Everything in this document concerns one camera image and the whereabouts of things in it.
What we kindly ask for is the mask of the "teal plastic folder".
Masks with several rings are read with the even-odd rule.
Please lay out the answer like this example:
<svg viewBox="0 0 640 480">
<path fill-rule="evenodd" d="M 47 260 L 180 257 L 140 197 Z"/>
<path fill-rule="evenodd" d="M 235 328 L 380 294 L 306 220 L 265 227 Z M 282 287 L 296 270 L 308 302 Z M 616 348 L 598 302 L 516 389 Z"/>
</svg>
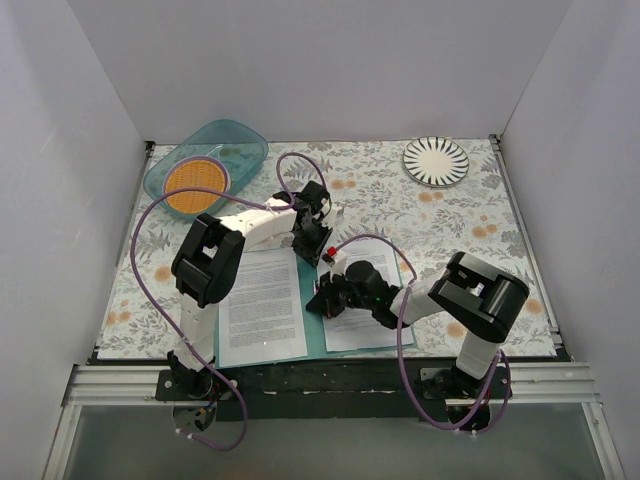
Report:
<svg viewBox="0 0 640 480">
<path fill-rule="evenodd" d="M 301 298 L 301 307 L 305 328 L 305 336 L 307 343 L 308 355 L 303 358 L 292 359 L 288 361 L 280 361 L 280 362 L 268 362 L 268 363 L 281 363 L 281 362 L 290 362 L 294 360 L 304 360 L 304 359 L 324 359 L 329 357 L 335 357 L 339 355 L 372 355 L 377 352 L 385 352 L 389 351 L 395 347 L 387 347 L 381 349 L 363 349 L 356 350 L 354 352 L 328 352 L 326 350 L 325 344 L 325 334 L 323 327 L 323 317 L 310 313 L 306 310 L 306 304 L 311 300 L 315 293 L 315 282 L 318 279 L 318 275 L 327 271 L 327 268 L 321 266 L 319 268 L 314 268 L 310 266 L 305 261 L 299 259 L 296 256 L 297 262 L 297 272 L 298 272 L 298 284 Z M 219 329 L 219 319 L 216 328 L 217 339 L 215 341 L 216 347 L 216 366 L 217 365 L 217 354 L 218 354 L 218 329 Z"/>
</svg>

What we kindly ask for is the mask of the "printed paper sheet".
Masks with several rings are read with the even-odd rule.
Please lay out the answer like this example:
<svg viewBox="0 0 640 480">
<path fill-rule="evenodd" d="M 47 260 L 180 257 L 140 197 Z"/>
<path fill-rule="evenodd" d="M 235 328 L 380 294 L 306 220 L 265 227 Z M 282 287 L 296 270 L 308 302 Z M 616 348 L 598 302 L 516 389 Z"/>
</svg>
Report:
<svg viewBox="0 0 640 480">
<path fill-rule="evenodd" d="M 242 256 L 234 286 L 219 306 L 218 346 L 221 368 L 308 355 L 293 251 Z"/>
<path fill-rule="evenodd" d="M 376 239 L 361 239 L 341 249 L 347 255 L 346 265 L 369 261 L 390 285 L 401 286 L 402 280 L 392 247 Z M 375 320 L 368 310 L 346 308 L 335 319 L 323 318 L 326 350 L 354 352 L 396 346 L 396 331 Z"/>
</svg>

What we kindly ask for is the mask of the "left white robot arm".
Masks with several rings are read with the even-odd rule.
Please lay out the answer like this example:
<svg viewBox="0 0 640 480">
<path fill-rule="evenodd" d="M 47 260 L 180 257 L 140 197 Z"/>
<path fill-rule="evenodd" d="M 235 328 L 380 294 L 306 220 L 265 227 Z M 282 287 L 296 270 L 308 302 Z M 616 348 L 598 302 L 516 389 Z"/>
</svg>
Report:
<svg viewBox="0 0 640 480">
<path fill-rule="evenodd" d="M 278 192 L 236 215 L 196 217 L 171 266 L 180 294 L 179 327 L 189 343 L 167 354 L 173 379 L 188 398 L 203 399 L 216 385 L 207 366 L 215 360 L 219 303 L 232 290 L 244 251 L 291 233 L 294 253 L 315 267 L 334 220 L 327 188 L 314 181 L 300 192 Z"/>
</svg>

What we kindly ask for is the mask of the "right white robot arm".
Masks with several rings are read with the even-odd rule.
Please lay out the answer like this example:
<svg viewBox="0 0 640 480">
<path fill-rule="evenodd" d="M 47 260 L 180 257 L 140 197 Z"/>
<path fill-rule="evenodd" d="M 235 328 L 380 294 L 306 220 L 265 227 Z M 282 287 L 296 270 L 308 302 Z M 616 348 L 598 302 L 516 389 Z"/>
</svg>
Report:
<svg viewBox="0 0 640 480">
<path fill-rule="evenodd" d="M 466 328 L 455 365 L 427 381 L 432 398 L 471 398 L 486 389 L 487 372 L 530 294 L 519 278 L 466 252 L 455 253 L 439 278 L 410 289 L 388 283 L 366 260 L 329 264 L 306 304 L 311 313 L 329 319 L 345 309 L 367 310 L 382 326 L 405 329 L 446 312 Z"/>
</svg>

